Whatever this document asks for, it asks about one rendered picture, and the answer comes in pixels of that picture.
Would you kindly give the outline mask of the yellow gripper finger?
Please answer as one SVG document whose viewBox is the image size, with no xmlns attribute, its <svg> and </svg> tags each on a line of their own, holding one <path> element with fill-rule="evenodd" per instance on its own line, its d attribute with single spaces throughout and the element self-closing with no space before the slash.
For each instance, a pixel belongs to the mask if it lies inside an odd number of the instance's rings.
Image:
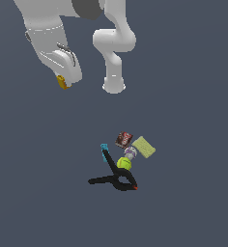
<svg viewBox="0 0 228 247">
<path fill-rule="evenodd" d="M 70 86 L 66 83 L 66 79 L 65 79 L 64 76 L 62 76 L 62 75 L 57 75 L 56 78 L 57 78 L 57 81 L 58 81 L 59 86 L 60 86 L 62 89 L 66 90 L 66 89 L 68 89 L 68 88 L 70 87 Z"/>
</svg>

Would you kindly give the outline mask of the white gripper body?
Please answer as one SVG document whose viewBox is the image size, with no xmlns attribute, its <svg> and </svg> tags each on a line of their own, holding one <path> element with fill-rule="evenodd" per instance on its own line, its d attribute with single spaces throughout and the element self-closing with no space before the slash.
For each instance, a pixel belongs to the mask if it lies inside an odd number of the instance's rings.
<svg viewBox="0 0 228 247">
<path fill-rule="evenodd" d="M 67 87 L 82 79 L 82 71 L 76 55 L 68 46 L 57 43 L 56 50 L 50 52 L 39 51 L 38 55 L 41 61 L 51 68 L 57 76 L 65 79 Z"/>
</svg>

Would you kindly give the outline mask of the teal marker pen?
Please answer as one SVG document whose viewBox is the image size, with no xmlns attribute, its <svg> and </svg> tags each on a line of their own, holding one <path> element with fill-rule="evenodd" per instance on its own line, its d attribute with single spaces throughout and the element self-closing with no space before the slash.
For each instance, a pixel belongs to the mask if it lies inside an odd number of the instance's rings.
<svg viewBox="0 0 228 247">
<path fill-rule="evenodd" d="M 105 155 L 106 152 L 109 153 L 107 144 L 100 144 L 100 147 L 101 147 L 103 162 L 107 162 L 106 155 Z"/>
</svg>

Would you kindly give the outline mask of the dark red pudding box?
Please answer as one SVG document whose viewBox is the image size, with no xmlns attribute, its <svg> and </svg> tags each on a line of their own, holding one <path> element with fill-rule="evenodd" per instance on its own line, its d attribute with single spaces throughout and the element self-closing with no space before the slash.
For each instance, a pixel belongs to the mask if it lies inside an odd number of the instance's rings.
<svg viewBox="0 0 228 247">
<path fill-rule="evenodd" d="M 129 146 L 133 135 L 125 131 L 121 131 L 115 141 L 115 145 L 119 148 L 125 149 Z"/>
</svg>

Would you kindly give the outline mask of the small white purple cup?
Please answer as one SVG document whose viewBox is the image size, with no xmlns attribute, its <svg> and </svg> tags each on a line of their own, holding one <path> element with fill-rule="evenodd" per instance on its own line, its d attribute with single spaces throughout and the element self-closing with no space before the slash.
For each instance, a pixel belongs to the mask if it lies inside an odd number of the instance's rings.
<svg viewBox="0 0 228 247">
<path fill-rule="evenodd" d="M 125 148 L 125 157 L 132 160 L 137 155 L 137 150 L 134 147 Z"/>
</svg>

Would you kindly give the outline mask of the yellow-green tennis ball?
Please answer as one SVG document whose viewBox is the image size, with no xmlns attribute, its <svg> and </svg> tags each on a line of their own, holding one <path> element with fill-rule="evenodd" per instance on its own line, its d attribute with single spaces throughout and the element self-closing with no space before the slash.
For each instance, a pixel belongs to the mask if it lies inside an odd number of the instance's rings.
<svg viewBox="0 0 228 247">
<path fill-rule="evenodd" d="M 117 161 L 117 167 L 124 168 L 129 171 L 131 169 L 131 161 L 127 157 L 121 157 Z"/>
</svg>

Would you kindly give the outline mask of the pale yellow sponge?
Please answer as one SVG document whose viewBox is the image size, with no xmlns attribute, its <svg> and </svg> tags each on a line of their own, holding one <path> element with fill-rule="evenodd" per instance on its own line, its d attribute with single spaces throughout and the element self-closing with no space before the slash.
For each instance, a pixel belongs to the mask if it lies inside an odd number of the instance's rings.
<svg viewBox="0 0 228 247">
<path fill-rule="evenodd" d="M 140 136 L 131 145 L 138 149 L 145 158 L 149 158 L 156 152 L 156 149 L 143 136 Z"/>
</svg>

